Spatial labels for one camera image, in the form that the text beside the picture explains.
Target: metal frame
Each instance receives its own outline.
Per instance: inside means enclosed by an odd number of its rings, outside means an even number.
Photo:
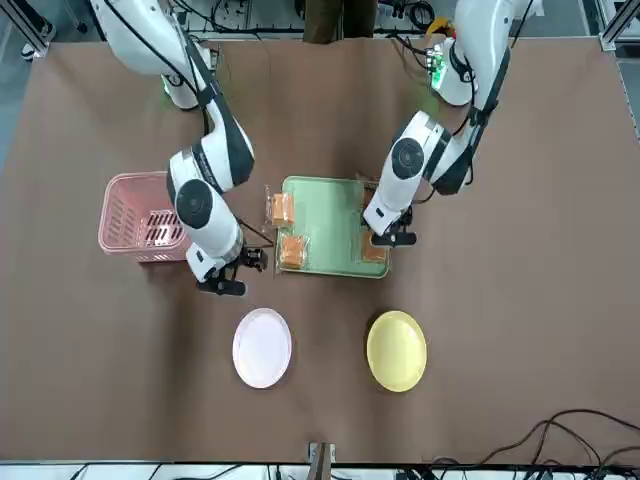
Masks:
[[[600,43],[604,51],[613,51],[616,49],[616,40],[638,13],[640,13],[640,0],[626,0],[624,2],[620,10],[616,12],[604,31],[600,34]]]
[[[332,443],[309,444],[307,480],[331,480],[331,464],[336,461],[336,446]]]
[[[35,50],[35,56],[46,55],[49,45],[42,40],[41,32],[29,21],[24,12],[18,8],[13,0],[0,0],[0,10],[2,10],[11,23],[22,33],[24,38]]]

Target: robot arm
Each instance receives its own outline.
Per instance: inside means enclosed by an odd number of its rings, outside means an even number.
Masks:
[[[206,106],[214,130],[175,154],[167,190],[185,232],[193,241],[187,261],[201,289],[242,295],[235,280],[240,265],[266,268],[266,255],[247,248],[222,194],[248,180],[253,147],[231,114],[209,71],[210,52],[195,45],[157,0],[92,0],[109,46],[118,59],[143,75],[162,75],[165,89],[182,109]],[[226,270],[232,270],[227,279]]]
[[[417,112],[394,141],[382,169],[378,188],[364,212],[382,246],[412,245],[406,216],[424,178],[441,195],[458,193],[469,182],[473,157],[491,113],[510,60],[508,36],[516,0],[458,0],[458,38],[450,49],[451,63],[464,75],[470,67],[478,85],[468,122],[461,135],[452,135],[429,115]]]

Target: brown table surface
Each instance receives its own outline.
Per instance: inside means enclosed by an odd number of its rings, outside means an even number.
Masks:
[[[265,184],[378,174],[418,104],[449,128],[460,116],[389,41],[223,54],[256,152],[226,198],[254,223]],[[53,45],[34,62],[0,184],[0,456],[303,462],[326,440],[342,462],[473,463],[560,409],[640,423],[640,149],[614,59],[593,38],[521,40],[500,100],[475,183],[416,209],[419,244],[393,252],[384,280],[242,271],[248,296],[219,298],[196,291],[186,264],[141,267],[96,238],[109,179],[164,169],[201,135],[199,114],[104,44]],[[295,342],[267,391],[231,361],[256,307],[281,312]],[[406,394],[377,386],[363,355],[367,322],[388,309],[429,339]],[[639,443],[600,419],[565,420],[603,453]],[[561,431],[548,457],[588,462]]]

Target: plastic basket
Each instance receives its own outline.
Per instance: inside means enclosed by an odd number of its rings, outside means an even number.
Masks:
[[[167,173],[129,173],[107,185],[98,230],[108,255],[138,262],[185,260],[191,241],[167,194]]]

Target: black cable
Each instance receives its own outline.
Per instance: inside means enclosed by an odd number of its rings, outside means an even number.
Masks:
[[[426,12],[426,15],[428,18],[426,22],[418,20],[417,12],[419,10],[421,10],[423,13]],[[409,8],[409,21],[418,30],[426,32],[435,19],[436,19],[436,13],[434,12],[433,7],[429,3],[423,0],[420,0],[418,2],[414,2],[411,4],[411,8]]]
[[[138,33],[138,31],[135,28],[133,28],[131,26],[131,24],[124,19],[124,17],[120,14],[120,12],[118,10],[116,10],[116,8],[113,6],[113,4],[111,3],[111,0],[104,0],[104,3],[109,8],[109,10],[111,10],[111,12],[118,18],[118,20],[120,20],[122,22],[122,24],[125,27],[127,27],[127,29],[133,34],[133,36],[136,37],[138,40],[140,40],[140,42],[142,42],[142,44],[145,47],[147,47],[149,50],[151,50],[151,52],[156,57],[158,57],[160,60],[162,60],[164,62],[164,64],[167,65],[178,76],[178,78],[181,81],[183,81],[185,83],[185,85],[187,85],[187,87],[189,87],[189,90],[191,90],[191,93],[193,93],[197,98],[197,94],[196,94],[195,88],[185,78],[185,76],[180,72],[180,70],[178,70],[173,63],[171,63],[169,60],[167,60],[167,58],[164,55],[162,55],[158,50],[156,50],[153,45],[151,45],[147,40],[145,40],[142,37],[142,35],[140,35]]]
[[[217,478],[220,478],[224,475],[226,475],[227,473],[233,471],[233,470],[237,470],[238,468],[240,468],[242,465],[234,465],[231,468],[227,468],[226,470],[220,472],[220,473],[216,473],[215,475],[211,476],[211,477],[180,477],[180,478],[176,478],[174,480],[216,480]]]
[[[523,445],[527,440],[529,440],[533,434],[536,432],[536,430],[538,430],[541,426],[543,425],[547,425],[547,424],[552,424],[554,426],[558,426],[561,424],[558,424],[557,422],[553,421],[553,420],[541,420],[538,423],[536,423],[533,428],[531,430],[529,430],[529,432],[519,441],[512,443],[511,445],[507,445],[504,447],[499,447],[496,448],[494,451],[492,451],[489,455],[487,455],[485,458],[483,458],[479,463],[477,463],[476,465],[474,465],[474,467],[479,467],[482,466],[486,463],[489,462],[489,460],[491,460],[493,457],[495,457],[496,455],[498,455],[499,453],[503,453],[503,452],[507,452],[509,450],[513,450],[514,448],[518,448],[521,445]],[[569,429],[567,427],[565,427],[564,425],[560,426],[559,428],[563,428],[565,429],[565,431],[568,431]],[[571,431],[570,434],[572,436],[575,436],[576,439],[582,439],[582,437],[579,437],[575,432]],[[591,445],[589,445],[590,449],[592,451],[595,452],[595,449],[593,447],[591,447]]]
[[[151,480],[153,477],[155,477],[156,473],[158,473],[158,470],[160,470],[160,467],[162,467],[163,465],[164,463],[159,463],[158,466],[153,470],[153,472],[151,472],[151,476],[147,480]]]
[[[196,101],[198,102],[198,104],[200,103],[199,100],[199,96],[198,96],[198,80],[196,79],[195,76],[195,72],[193,70],[193,63],[191,61],[191,57],[189,57],[189,55],[187,55],[187,59],[189,60],[189,67],[191,68],[191,73],[193,75],[193,81],[196,84],[195,87],[185,78],[185,76],[180,72],[180,70],[178,70],[178,68],[171,63],[169,60],[167,60],[167,58],[162,55],[156,48],[154,48],[153,45],[151,45],[145,38],[142,37],[142,35],[140,35],[138,33],[138,31],[133,28],[133,26],[131,26],[131,24],[129,22],[127,22],[124,17],[120,14],[120,12],[118,10],[116,10],[116,8],[113,6],[113,4],[111,3],[111,0],[105,0],[104,1],[105,5],[109,8],[109,10],[111,10],[111,12],[118,18],[118,20],[120,20],[120,22],[122,22],[122,24],[127,27],[127,29],[138,39],[140,40],[140,42],[142,42],[142,44],[147,47],[149,50],[151,50],[151,52],[158,57],[160,60],[162,60],[165,65],[167,65],[171,70],[173,70],[173,72],[177,75],[177,77],[184,82],[184,84],[189,87],[189,90],[191,90],[191,93],[193,93],[193,95],[196,97]],[[208,114],[206,112],[206,108],[203,106],[200,106],[200,109],[202,110],[202,123],[204,125],[204,134],[207,135],[209,133],[209,118],[208,118]]]
[[[69,480],[76,480],[82,472],[84,472],[87,468],[89,468],[89,465],[91,464],[85,463],[80,469],[76,470],[76,472],[73,475],[71,475],[71,478],[69,478]]]
[[[211,127],[209,125],[209,114],[207,113],[206,105],[202,105],[200,103],[200,88],[198,87],[198,78],[196,77],[196,71],[193,67],[193,60],[187,52],[185,52],[185,55],[187,56],[187,61],[189,62],[189,69],[191,70],[191,76],[193,78],[193,83],[196,89],[196,102],[198,102],[198,106],[200,107],[200,111],[202,112],[202,126],[204,129],[204,136],[206,137],[211,132]]]
[[[610,415],[608,413],[605,412],[601,412],[600,410],[594,410],[594,409],[590,409],[590,408],[573,408],[570,410],[562,410],[560,412],[555,413],[553,416],[551,416],[551,418],[549,418],[549,420],[553,421],[556,418],[565,416],[565,415],[572,415],[572,414],[576,414],[576,413],[582,413],[582,414],[589,414],[589,415],[596,415],[599,417],[603,417],[606,418],[608,420],[611,420],[613,422],[616,422],[624,427],[630,428],[632,430],[635,430],[636,432],[640,432],[640,427],[638,427],[637,425],[634,425],[631,422],[627,422],[625,420],[622,420],[614,415]],[[533,460],[531,461],[531,463],[536,463],[538,461],[538,459],[540,458],[540,454],[542,453],[542,446],[544,444],[544,441],[547,437],[547,432],[549,431],[549,425],[545,426],[543,432],[542,432],[542,436],[540,437],[540,442],[538,443],[538,448],[536,449],[536,453],[533,457]]]
[[[518,26],[518,30],[516,30],[516,34],[513,36],[513,43],[511,44],[511,48],[516,46],[516,42],[518,38],[520,38],[520,32],[522,32],[522,27],[524,27],[524,23],[527,21],[527,15],[529,14],[529,10],[531,9],[531,5],[533,5],[533,0],[529,0],[529,4],[527,5],[527,9],[524,11],[524,16],[522,17],[522,21]]]
[[[413,53],[415,53],[417,55],[422,55],[424,57],[427,56],[427,52],[425,52],[424,50],[422,50],[420,48],[414,47],[413,45],[411,45],[411,42],[408,41],[408,39],[405,40],[397,32],[392,32],[392,33],[388,34],[387,38],[393,38],[394,40],[397,40],[402,45],[404,45],[405,48],[409,49],[411,52],[413,52]]]
[[[235,216],[236,220],[238,220],[238,223],[246,228],[248,228],[249,230],[251,230],[253,233],[255,233],[256,235],[258,235],[260,238],[262,238],[264,241],[266,241],[269,246],[271,248],[275,247],[275,243],[273,242],[273,240],[271,240],[269,237],[267,237],[266,235],[263,235],[260,231],[258,231],[257,229],[253,228],[251,225],[249,225],[247,222],[245,222],[244,220],[242,220],[239,216]]]
[[[620,455],[621,453],[625,453],[625,452],[635,452],[635,451],[640,451],[640,445],[632,445],[630,447],[623,447],[623,448],[619,448],[617,450],[614,450],[613,452],[611,452],[609,455],[607,455],[604,460],[600,463],[600,465],[598,466],[597,470],[595,471],[595,474],[593,475],[593,479],[594,480],[599,480],[601,477],[601,473],[602,471],[607,467],[608,462],[610,462],[611,460],[613,460],[614,457],[617,457],[618,455]]]
[[[424,198],[422,200],[414,200],[414,201],[411,202],[411,205],[423,205],[423,204],[427,203],[429,200],[431,200],[431,198],[435,195],[435,193],[436,193],[436,189],[431,187],[431,192],[429,193],[427,198]]]
[[[426,70],[427,69],[427,64],[426,63],[422,63],[420,61],[420,59],[418,58],[418,54],[415,52],[415,50],[417,50],[417,49],[414,49],[413,44],[411,43],[411,40],[409,40],[409,37],[407,37],[405,40],[407,41],[407,44],[409,45],[409,47],[411,49],[411,55],[413,55],[413,58],[415,59],[416,63],[418,65],[420,65],[423,69]]]
[[[471,85],[471,104],[470,107],[473,107],[473,104],[476,100],[476,89],[475,89],[475,75],[473,74],[473,70],[471,69],[471,65],[469,64],[469,60],[465,57],[465,62],[467,63],[467,72],[469,72],[469,85]],[[466,127],[467,123],[469,122],[469,113],[467,112],[467,115],[464,117],[464,120],[462,120],[462,123],[460,124],[460,126],[458,128],[455,129],[455,131],[451,134],[452,137],[455,137],[456,135],[458,135],[462,129],[464,127]],[[470,185],[471,182],[473,182],[473,180],[469,180],[469,182],[466,185]]]

